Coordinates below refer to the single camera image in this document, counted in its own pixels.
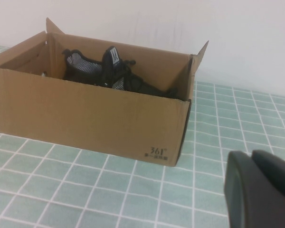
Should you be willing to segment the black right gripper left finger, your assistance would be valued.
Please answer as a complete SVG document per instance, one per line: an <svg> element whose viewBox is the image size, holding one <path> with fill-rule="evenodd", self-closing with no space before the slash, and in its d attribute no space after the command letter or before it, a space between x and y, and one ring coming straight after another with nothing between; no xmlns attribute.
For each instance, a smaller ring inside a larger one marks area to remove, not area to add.
<svg viewBox="0 0 285 228"><path fill-rule="evenodd" d="M271 183L252 154L228 154L224 194L230 227L285 228L285 183Z"/></svg>

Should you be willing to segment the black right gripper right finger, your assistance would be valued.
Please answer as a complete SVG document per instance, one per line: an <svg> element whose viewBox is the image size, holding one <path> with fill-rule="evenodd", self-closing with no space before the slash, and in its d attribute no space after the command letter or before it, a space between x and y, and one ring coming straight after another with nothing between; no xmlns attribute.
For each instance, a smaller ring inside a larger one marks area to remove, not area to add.
<svg viewBox="0 0 285 228"><path fill-rule="evenodd" d="M285 183L285 161L264 150L253 150L252 160L271 183Z"/></svg>

